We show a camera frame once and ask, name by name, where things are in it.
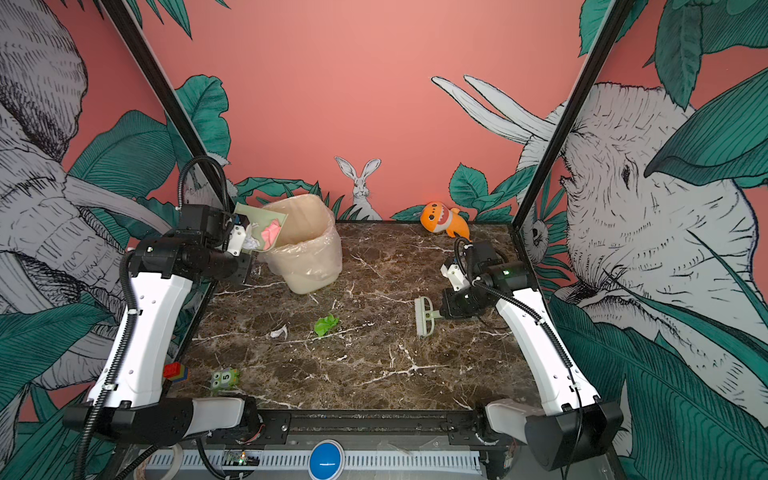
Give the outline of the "green hand brush white bristles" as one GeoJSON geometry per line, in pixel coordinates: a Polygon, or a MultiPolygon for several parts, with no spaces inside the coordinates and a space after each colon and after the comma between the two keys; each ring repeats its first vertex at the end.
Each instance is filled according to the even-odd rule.
{"type": "Polygon", "coordinates": [[[433,308],[432,301],[426,296],[417,297],[414,300],[414,313],[417,335],[426,338],[434,333],[437,320],[442,319],[438,310],[433,308]]]}

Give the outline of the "white paper front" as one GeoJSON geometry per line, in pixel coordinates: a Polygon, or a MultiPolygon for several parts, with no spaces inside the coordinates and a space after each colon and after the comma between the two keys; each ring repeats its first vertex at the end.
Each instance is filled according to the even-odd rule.
{"type": "Polygon", "coordinates": [[[261,248],[261,243],[259,239],[254,237],[250,230],[246,230],[244,233],[244,240],[243,240],[241,249],[246,251],[253,251],[253,250],[259,250],[260,248],[261,248]]]}

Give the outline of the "green plastic dustpan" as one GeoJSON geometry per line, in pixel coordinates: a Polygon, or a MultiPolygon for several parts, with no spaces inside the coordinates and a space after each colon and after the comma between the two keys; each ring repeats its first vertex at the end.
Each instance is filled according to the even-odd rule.
{"type": "Polygon", "coordinates": [[[259,250],[246,251],[242,250],[242,243],[244,240],[244,233],[246,230],[250,230],[252,235],[259,239],[262,246],[261,231],[273,220],[278,219],[281,224],[281,230],[288,218],[287,214],[274,212],[271,210],[256,208],[245,204],[238,203],[234,210],[235,225],[231,232],[231,238],[229,242],[229,250],[234,252],[258,252],[263,253],[267,251],[259,250]]]}

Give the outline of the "pink paper scrap front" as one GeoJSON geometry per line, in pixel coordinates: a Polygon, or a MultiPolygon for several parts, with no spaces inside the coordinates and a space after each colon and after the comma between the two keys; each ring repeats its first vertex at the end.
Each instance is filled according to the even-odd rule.
{"type": "Polygon", "coordinates": [[[273,219],[260,233],[262,239],[262,251],[269,251],[278,239],[281,224],[278,219],[273,219]]]}

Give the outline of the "beige bin with plastic liner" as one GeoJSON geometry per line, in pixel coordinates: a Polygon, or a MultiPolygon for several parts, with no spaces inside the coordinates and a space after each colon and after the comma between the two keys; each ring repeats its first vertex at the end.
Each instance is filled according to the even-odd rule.
{"type": "Polygon", "coordinates": [[[296,294],[308,294],[335,282],[342,271],[341,238],[333,212],[314,194],[298,195],[264,207],[285,221],[269,251],[258,260],[281,276],[296,294]]]}

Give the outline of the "green paper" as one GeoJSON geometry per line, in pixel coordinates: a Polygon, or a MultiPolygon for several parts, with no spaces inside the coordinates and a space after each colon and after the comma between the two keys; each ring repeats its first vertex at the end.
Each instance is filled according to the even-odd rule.
{"type": "Polygon", "coordinates": [[[331,332],[338,325],[338,323],[339,319],[333,314],[330,314],[316,321],[314,325],[314,332],[319,338],[322,338],[331,332]]]}

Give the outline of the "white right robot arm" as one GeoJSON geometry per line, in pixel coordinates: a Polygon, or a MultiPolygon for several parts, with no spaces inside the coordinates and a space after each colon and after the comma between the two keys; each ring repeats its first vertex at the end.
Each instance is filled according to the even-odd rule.
{"type": "Polygon", "coordinates": [[[510,261],[488,241],[456,238],[452,258],[441,267],[450,285],[440,314],[469,319],[494,308],[513,334],[533,374],[541,408],[512,400],[485,407],[491,429],[526,444],[547,471],[568,476],[579,461],[605,454],[624,416],[619,404],[601,397],[557,332],[535,276],[522,261],[510,261]]]}

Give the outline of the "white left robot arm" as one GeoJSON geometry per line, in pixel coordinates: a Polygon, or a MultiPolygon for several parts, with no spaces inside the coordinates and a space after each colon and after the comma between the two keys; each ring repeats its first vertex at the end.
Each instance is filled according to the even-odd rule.
{"type": "Polygon", "coordinates": [[[214,430],[260,433],[263,421],[246,396],[201,399],[163,395],[166,354],[185,298],[203,280],[242,280],[244,215],[186,204],[177,227],[141,241],[119,267],[126,310],[105,370],[85,403],[65,410],[65,427],[80,432],[73,476],[84,478],[94,437],[120,443],[173,445],[214,430]]]}

